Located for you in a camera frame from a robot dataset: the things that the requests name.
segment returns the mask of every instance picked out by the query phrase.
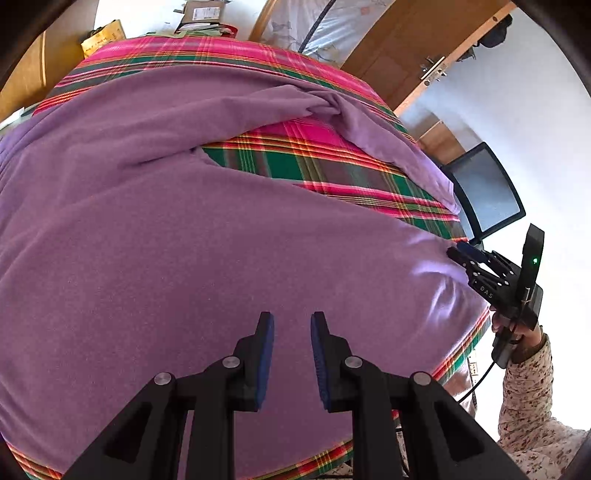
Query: cardboard box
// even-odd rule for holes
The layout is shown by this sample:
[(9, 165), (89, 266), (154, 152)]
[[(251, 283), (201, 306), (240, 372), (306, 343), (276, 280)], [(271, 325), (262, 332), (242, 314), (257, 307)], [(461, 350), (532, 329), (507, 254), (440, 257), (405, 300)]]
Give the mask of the cardboard box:
[(185, 5), (183, 24), (194, 22), (220, 23), (226, 2), (189, 0)]
[(103, 45), (113, 41), (125, 40), (125, 33), (121, 26), (120, 20), (113, 20), (110, 24), (105, 25), (103, 29), (87, 38), (82, 42), (82, 50), (84, 51), (84, 58), (91, 56)]

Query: floral shirt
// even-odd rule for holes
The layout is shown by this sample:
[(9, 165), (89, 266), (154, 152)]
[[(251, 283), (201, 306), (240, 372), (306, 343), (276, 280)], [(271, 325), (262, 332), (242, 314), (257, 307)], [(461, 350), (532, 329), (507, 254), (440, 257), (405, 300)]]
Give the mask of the floral shirt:
[(556, 480), (587, 432), (551, 416), (554, 368), (550, 341), (522, 363), (509, 363), (503, 382), (499, 445), (530, 480)]

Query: white label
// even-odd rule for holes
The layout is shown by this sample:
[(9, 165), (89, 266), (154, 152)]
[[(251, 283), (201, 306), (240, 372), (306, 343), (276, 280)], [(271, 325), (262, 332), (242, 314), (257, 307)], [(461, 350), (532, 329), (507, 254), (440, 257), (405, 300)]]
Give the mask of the white label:
[(193, 9), (193, 21), (215, 20), (220, 16), (220, 7), (201, 7)]

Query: purple fabric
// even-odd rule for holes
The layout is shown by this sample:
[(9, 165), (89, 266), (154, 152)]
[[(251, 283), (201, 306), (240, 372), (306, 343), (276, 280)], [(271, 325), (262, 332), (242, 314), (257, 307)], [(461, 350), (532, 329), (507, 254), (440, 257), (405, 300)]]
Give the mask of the purple fabric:
[(351, 434), (347, 414), (322, 409), (312, 312), (324, 310), (355, 354), (403, 375), (435, 369), (471, 330), (485, 304), (446, 257), (451, 242), (221, 168), (199, 148), (315, 115), (420, 176), (417, 157), (362, 104), (287, 81), (155, 69), (0, 142), (0, 431), (15, 447), (65, 471), (153, 375), (201, 371), (270, 310), (267, 399), (236, 416), (238, 475), (266, 473)]

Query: yellow box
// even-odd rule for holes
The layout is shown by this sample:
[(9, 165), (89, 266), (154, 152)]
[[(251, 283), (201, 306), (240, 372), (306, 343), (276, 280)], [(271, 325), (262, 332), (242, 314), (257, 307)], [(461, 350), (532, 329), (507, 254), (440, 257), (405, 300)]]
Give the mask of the yellow box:
[(113, 20), (110, 24), (105, 25), (100, 32), (95, 33), (82, 42), (84, 58), (90, 57), (103, 45), (107, 45), (107, 43), (125, 39), (126, 37), (123, 32), (123, 26), (121, 26), (121, 20)]

